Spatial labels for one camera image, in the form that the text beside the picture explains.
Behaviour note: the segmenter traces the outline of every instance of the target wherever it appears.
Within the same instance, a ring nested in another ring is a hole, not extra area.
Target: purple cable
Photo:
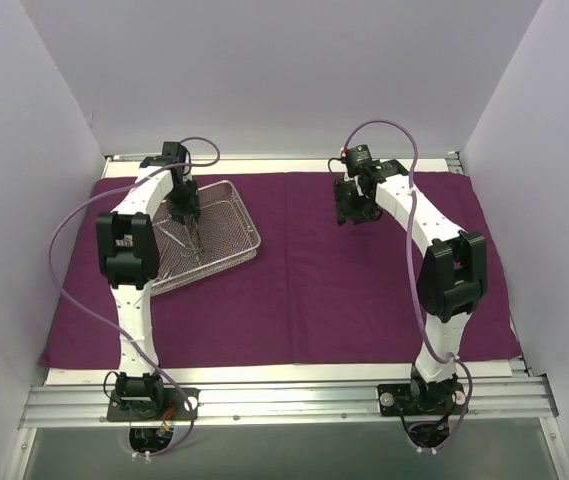
[[[442,449],[444,446],[446,446],[449,443],[449,441],[456,435],[457,431],[459,430],[460,426],[462,425],[462,421],[464,420],[464,417],[466,416],[466,413],[468,412],[468,405],[469,405],[469,402],[471,401],[471,396],[473,395],[473,379],[471,378],[471,372],[469,371],[468,367],[461,360],[459,360],[458,358],[455,358],[455,354],[453,354],[452,352],[447,352],[445,358],[440,357],[437,354],[437,352],[435,351],[435,349],[433,348],[433,345],[431,344],[431,341],[429,340],[428,335],[426,334],[426,325],[424,323],[424,318],[422,317],[422,309],[421,309],[420,300],[419,300],[419,297],[417,294],[417,283],[416,283],[415,274],[414,274],[415,270],[413,268],[413,223],[415,222],[415,212],[417,211],[417,194],[415,193],[415,190],[413,190],[413,187],[415,185],[415,180],[414,180],[415,167],[417,166],[417,159],[419,156],[419,153],[417,150],[417,142],[415,141],[415,138],[413,138],[413,135],[411,135],[411,133],[406,128],[404,128],[402,125],[400,125],[396,122],[393,122],[391,120],[384,120],[384,119],[374,119],[374,120],[369,120],[367,122],[362,123],[355,130],[353,130],[353,132],[348,136],[348,138],[346,139],[346,142],[344,143],[344,150],[348,149],[348,144],[351,142],[351,140],[353,139],[353,137],[355,136],[355,134],[357,132],[359,132],[362,128],[366,127],[367,125],[371,125],[371,124],[375,124],[375,123],[382,123],[385,125],[391,125],[392,127],[397,128],[404,135],[406,135],[406,137],[411,142],[411,146],[413,147],[413,162],[411,163],[411,168],[409,169],[409,172],[408,172],[408,186],[409,186],[409,189],[411,189],[411,198],[413,199],[413,203],[411,205],[411,211],[410,211],[409,216],[408,216],[408,225],[406,226],[406,264],[408,266],[408,281],[409,281],[409,284],[411,286],[411,298],[413,300],[413,310],[415,311],[415,318],[417,319],[417,325],[419,327],[420,334],[422,336],[422,341],[424,342],[424,345],[426,346],[428,353],[435,359],[436,362],[441,363],[442,365],[445,365],[448,362],[450,362],[451,360],[453,360],[457,365],[460,366],[460,368],[462,370],[464,370],[464,373],[466,374],[466,377],[468,379],[468,391],[466,394],[466,399],[464,400],[464,405],[462,405],[462,412],[460,413],[460,418],[457,420],[455,427],[453,427],[453,430],[451,431],[450,435],[446,438],[446,440],[444,440],[437,447],[432,449],[434,451],[437,451],[437,450]],[[409,427],[408,431],[410,432],[414,428],[417,428],[417,427],[420,427],[423,425],[432,425],[434,423],[436,423],[436,422],[430,422],[430,421],[429,422],[416,422]],[[422,451],[422,447],[419,447],[418,445],[413,443],[413,441],[411,440],[410,437],[409,437],[409,442],[415,448],[418,448],[419,451]]]
[[[122,335],[129,342],[131,342],[131,345],[133,345],[133,348],[135,349],[135,351],[137,351],[137,353],[139,353],[140,357],[142,357],[146,363],[148,363],[151,367],[153,367],[157,373],[159,373],[162,377],[164,377],[166,379],[166,381],[168,383],[170,383],[173,386],[173,388],[175,388],[175,390],[180,395],[180,397],[182,398],[184,403],[186,405],[188,405],[189,411],[192,413],[193,412],[193,406],[191,405],[191,402],[188,399],[188,395],[186,395],[186,392],[177,384],[177,382],[175,380],[173,380],[173,378],[165,370],[160,368],[160,366],[158,364],[156,364],[148,355],[146,355],[146,353],[144,353],[142,348],[137,344],[137,342],[131,336],[131,334],[129,334],[126,330],[121,328],[116,323],[113,323],[109,319],[101,316],[99,313],[94,312],[93,310],[91,310],[87,306],[83,305],[79,300],[77,300],[76,298],[71,296],[71,294],[68,293],[64,289],[64,286],[63,286],[62,282],[60,281],[60,279],[57,278],[57,275],[55,275],[55,269],[53,268],[53,246],[55,245],[55,240],[59,236],[62,229],[66,226],[66,224],[75,215],[77,215],[79,212],[81,212],[86,207],[88,207],[91,203],[96,202],[96,201],[98,201],[104,197],[110,197],[111,195],[117,195],[118,193],[128,192],[129,190],[132,190],[135,187],[139,187],[140,185],[148,182],[151,178],[153,178],[156,175],[159,175],[161,172],[164,172],[166,170],[170,170],[172,168],[184,167],[184,166],[188,166],[188,165],[195,166],[195,167],[210,167],[210,166],[215,165],[217,162],[220,161],[220,157],[221,157],[220,149],[212,141],[210,141],[204,137],[187,137],[187,138],[181,140],[180,143],[185,143],[185,142],[188,142],[191,140],[200,140],[202,142],[206,142],[209,145],[211,145],[215,149],[215,153],[216,153],[215,160],[213,160],[211,162],[195,163],[195,164],[193,164],[193,163],[172,163],[172,164],[167,165],[165,167],[162,167],[158,170],[155,170],[154,172],[152,172],[147,177],[142,178],[141,180],[133,183],[132,185],[127,185],[125,187],[120,187],[120,188],[116,188],[114,190],[109,190],[107,192],[100,193],[99,195],[91,197],[90,199],[88,199],[87,201],[82,203],[79,207],[75,208],[71,213],[69,213],[53,231],[53,235],[51,237],[51,241],[50,241],[49,247],[48,247],[48,273],[49,273],[49,276],[51,277],[53,285],[55,285],[55,287],[59,290],[60,294],[64,298],[66,298],[69,302],[71,302],[77,308],[82,310],[84,313],[90,315],[91,317],[95,318],[96,320],[99,320],[100,322],[104,323],[108,327],[116,330],[117,332],[119,332],[120,335]],[[184,435],[182,435],[179,439],[171,441],[171,443],[165,449],[160,450],[158,452],[151,453],[150,456],[157,456],[157,455],[162,455],[162,454],[168,453],[169,451],[173,450],[178,445],[182,444],[184,442],[184,440],[186,440],[188,438],[188,436],[191,434],[194,426],[195,426],[195,417],[191,414],[190,424],[188,426],[188,430],[186,431],[186,433],[184,433]]]

